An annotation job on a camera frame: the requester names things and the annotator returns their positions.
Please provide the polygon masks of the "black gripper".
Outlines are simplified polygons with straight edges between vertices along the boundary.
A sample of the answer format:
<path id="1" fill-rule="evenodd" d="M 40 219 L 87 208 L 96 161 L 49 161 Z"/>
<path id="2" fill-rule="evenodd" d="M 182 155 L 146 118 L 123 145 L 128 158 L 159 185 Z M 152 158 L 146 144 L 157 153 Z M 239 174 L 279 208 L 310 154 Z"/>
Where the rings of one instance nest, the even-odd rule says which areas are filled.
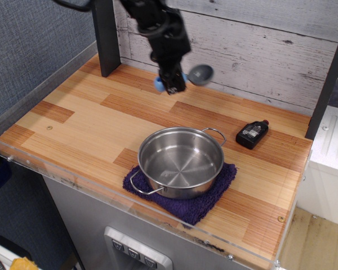
<path id="1" fill-rule="evenodd" d="M 170 16 L 162 25 L 145 33 L 145 37 L 152 48 L 151 58 L 159 66 L 159 91 L 169 95 L 185 91 L 186 76 L 180 62 L 191 47 L 184 20 Z"/>

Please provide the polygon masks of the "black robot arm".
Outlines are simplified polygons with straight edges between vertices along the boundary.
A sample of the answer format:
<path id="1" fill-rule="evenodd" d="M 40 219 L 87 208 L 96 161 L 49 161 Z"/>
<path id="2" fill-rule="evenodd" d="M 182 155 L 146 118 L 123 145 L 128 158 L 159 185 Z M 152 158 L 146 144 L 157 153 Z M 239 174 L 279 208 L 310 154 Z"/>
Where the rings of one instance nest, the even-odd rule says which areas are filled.
<path id="1" fill-rule="evenodd" d="M 183 17 L 165 1 L 122 1 L 121 4 L 137 22 L 139 34 L 152 49 L 150 59 L 159 67 L 159 78 L 169 94 L 186 89 L 181 60 L 191 51 Z"/>

